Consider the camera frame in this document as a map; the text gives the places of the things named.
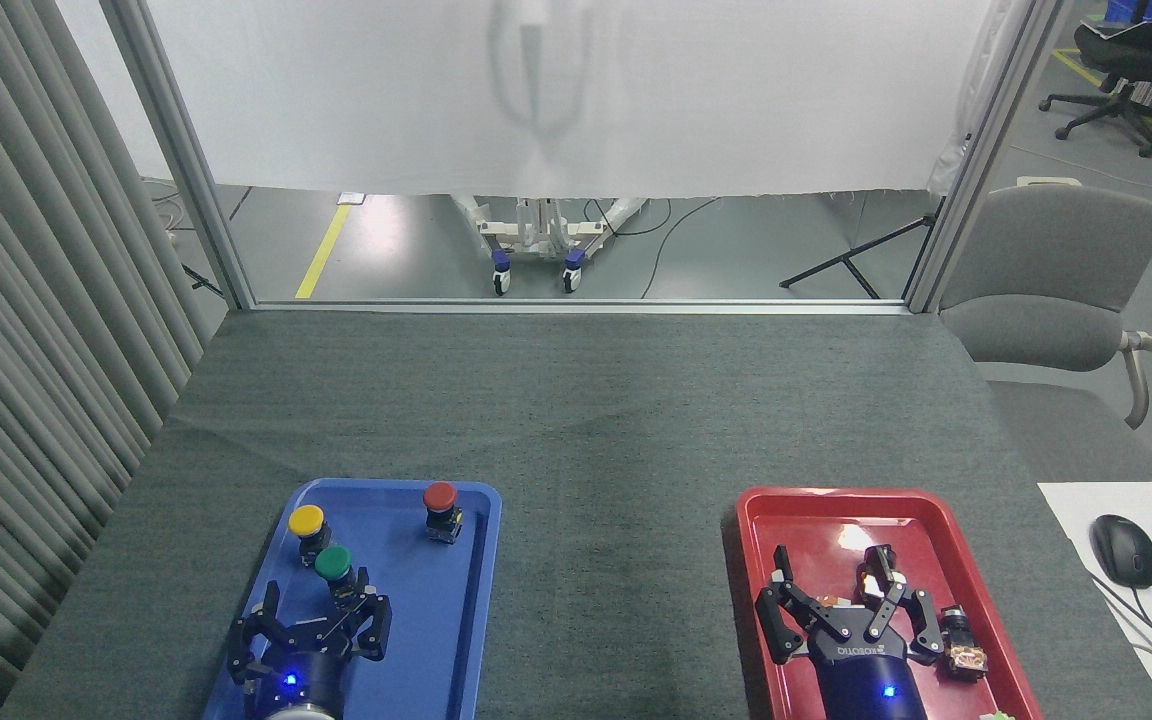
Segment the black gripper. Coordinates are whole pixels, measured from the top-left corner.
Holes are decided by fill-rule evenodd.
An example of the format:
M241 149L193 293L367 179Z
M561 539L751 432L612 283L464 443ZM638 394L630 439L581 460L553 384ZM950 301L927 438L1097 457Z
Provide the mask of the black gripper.
M908 659L931 666L945 644L931 593L911 588L896 569L890 544L865 548L858 588L865 606L827 607L795 583L785 544L773 552L768 584L755 598L765 647L785 665L803 646L783 615L806 630L806 651L827 719L923 719L925 707ZM908 643L890 617L905 611L914 638Z
M392 602L369 579L366 569L326 579L335 614L285 626L276 617L282 597L266 583L259 609L233 620L227 634L227 670L244 684L247 714L340 714L349 659L380 662L387 655Z

